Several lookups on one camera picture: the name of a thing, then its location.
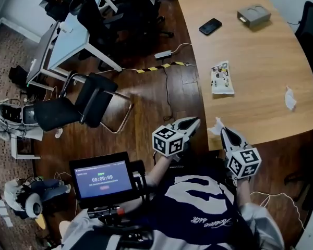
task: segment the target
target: yellow black warning tape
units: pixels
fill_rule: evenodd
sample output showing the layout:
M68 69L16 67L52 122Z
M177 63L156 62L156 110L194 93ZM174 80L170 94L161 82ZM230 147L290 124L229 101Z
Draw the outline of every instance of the yellow black warning tape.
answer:
M147 69L136 69L136 71L138 73L144 73L144 72L148 72L148 71L158 70L158 69L161 69L162 67L168 68L171 65L189 66L189 63L183 63L183 62L175 61L175 62L166 63L166 64L163 64L163 65L160 65L160 66L151 67L151 68L147 68Z

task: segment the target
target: handheld display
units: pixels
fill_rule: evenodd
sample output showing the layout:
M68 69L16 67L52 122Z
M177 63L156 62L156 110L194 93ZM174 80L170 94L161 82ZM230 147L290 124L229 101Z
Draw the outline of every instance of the handheld display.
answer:
M125 161L74 169L81 198L131 190Z

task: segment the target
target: gray box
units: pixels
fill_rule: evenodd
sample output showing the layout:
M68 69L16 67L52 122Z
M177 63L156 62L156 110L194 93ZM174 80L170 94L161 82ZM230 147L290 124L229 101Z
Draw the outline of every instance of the gray box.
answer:
M237 17L247 27L253 28L270 20L271 13L261 5L253 5L238 10Z

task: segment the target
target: crumpled tissue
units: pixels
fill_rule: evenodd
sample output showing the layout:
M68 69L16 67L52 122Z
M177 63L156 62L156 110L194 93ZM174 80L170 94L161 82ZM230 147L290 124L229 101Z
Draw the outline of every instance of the crumpled tissue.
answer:
M220 136L221 130L225 128L225 125L222 123L220 118L215 118L216 122L212 128L208 128L209 132L212 132L214 135Z
M294 98L294 94L291 88L289 88L288 86L286 87L286 93L285 93L285 104L286 107L293 111L293 109L295 108L296 104L297 104L297 100Z

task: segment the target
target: white logo print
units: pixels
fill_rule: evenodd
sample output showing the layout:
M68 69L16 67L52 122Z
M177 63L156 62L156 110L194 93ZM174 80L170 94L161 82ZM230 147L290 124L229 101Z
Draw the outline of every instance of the white logo print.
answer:
M186 182L191 179L201 179L207 181L208 185L202 185L199 183ZM227 211L226 202L224 199L218 199L214 197L209 197L208 201L196 196L192 196L187 191L199 191L205 192L208 194L218 195L222 191L218 186L218 183L207 176L198 176L198 175L186 175L182 177L175 178L175 185L172 185L167 190L165 196L168 196L172 199L175 199L181 203L191 204L198 209L202 210L207 214L223 214Z

